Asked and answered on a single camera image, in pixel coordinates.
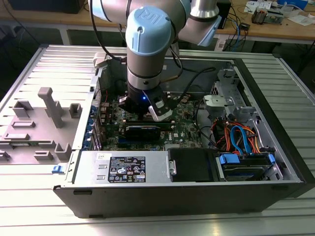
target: motherboard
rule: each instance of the motherboard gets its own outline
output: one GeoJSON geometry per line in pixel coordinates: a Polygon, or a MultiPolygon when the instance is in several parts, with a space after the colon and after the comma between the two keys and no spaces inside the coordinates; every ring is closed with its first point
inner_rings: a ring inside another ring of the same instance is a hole
{"type": "Polygon", "coordinates": [[[103,103],[100,114],[104,140],[102,149],[167,150],[202,147],[200,132],[194,124],[194,101],[189,99],[189,96],[185,97],[173,115],[162,122],[154,122],[149,113],[139,119],[138,115],[121,109],[118,99],[103,103]]]}

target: aluminum work table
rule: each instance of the aluminum work table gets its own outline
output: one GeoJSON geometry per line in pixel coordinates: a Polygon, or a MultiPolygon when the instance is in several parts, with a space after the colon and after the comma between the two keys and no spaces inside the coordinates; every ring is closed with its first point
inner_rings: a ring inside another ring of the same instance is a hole
{"type": "MultiPolygon", "coordinates": [[[[124,53],[122,48],[109,48],[124,53]]],[[[0,103],[0,136],[18,99],[44,106],[40,87],[52,87],[62,106],[80,103],[95,73],[93,57],[100,47],[40,48],[0,103]]],[[[181,51],[181,55],[241,58],[256,80],[309,169],[315,175],[315,98],[282,60],[270,54],[181,51]]],[[[80,219],[52,191],[58,178],[52,164],[0,165],[0,235],[313,235],[315,189],[285,199],[261,213],[193,216],[80,219]]]]}

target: warning label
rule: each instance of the warning label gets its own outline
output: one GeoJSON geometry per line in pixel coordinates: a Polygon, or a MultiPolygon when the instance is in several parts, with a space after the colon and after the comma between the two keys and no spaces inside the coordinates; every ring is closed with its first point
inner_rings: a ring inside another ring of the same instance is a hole
{"type": "Polygon", "coordinates": [[[144,156],[111,157],[108,181],[128,183],[146,181],[146,159],[144,156]]]}

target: floor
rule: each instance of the floor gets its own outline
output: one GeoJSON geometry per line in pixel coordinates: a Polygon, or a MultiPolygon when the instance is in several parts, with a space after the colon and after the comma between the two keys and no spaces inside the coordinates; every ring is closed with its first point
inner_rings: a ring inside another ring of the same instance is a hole
{"type": "MultiPolygon", "coordinates": [[[[21,71],[27,65],[33,53],[37,50],[38,45],[22,28],[16,28],[16,38],[6,37],[0,40],[0,70],[1,70],[1,86],[0,98],[14,83],[21,71]]],[[[42,44],[62,44],[62,39],[59,32],[55,29],[28,29],[29,32],[42,44]]],[[[72,43],[74,45],[97,46],[97,41],[92,31],[71,30],[70,32],[72,43]]],[[[102,40],[106,46],[122,47],[124,42],[122,36],[116,32],[104,32],[101,34],[102,40]]],[[[180,49],[193,50],[213,50],[216,44],[216,39],[207,47],[198,47],[186,42],[180,42],[180,49]]],[[[243,47],[236,49],[236,52],[254,52],[254,53],[273,53],[279,54],[294,70],[297,71],[300,61],[305,53],[305,45],[295,44],[279,44],[267,42],[252,42],[247,41],[243,47]]],[[[315,92],[315,60],[300,74],[302,81],[308,88],[315,92]]]]}

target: ur logo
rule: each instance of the ur logo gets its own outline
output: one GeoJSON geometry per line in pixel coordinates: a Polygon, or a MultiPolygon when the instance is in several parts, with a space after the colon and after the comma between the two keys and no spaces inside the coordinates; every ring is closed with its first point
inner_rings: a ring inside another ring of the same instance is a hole
{"type": "Polygon", "coordinates": [[[150,12],[147,8],[143,9],[143,11],[139,15],[139,17],[141,17],[144,20],[147,20],[152,25],[158,23],[158,21],[161,19],[160,15],[153,13],[153,12],[150,12]]]}

